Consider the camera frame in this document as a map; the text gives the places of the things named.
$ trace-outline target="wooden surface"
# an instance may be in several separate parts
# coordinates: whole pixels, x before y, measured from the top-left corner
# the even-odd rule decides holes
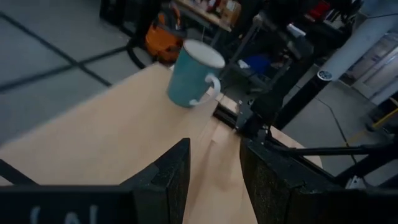
[[[219,17],[216,15],[206,12],[204,9],[197,6],[191,0],[174,0],[177,4],[185,6],[187,9],[193,11],[194,13],[198,14],[200,17],[206,19],[208,22],[228,31],[231,32],[231,28],[225,22],[223,22]]]
[[[0,158],[39,184],[119,184],[189,137],[184,223],[256,223],[241,172],[240,137],[211,116],[217,101],[232,110],[236,103],[220,95],[194,109],[176,106],[165,94],[170,76],[161,65],[141,70],[4,145]],[[277,130],[273,134],[284,144],[298,144]]]

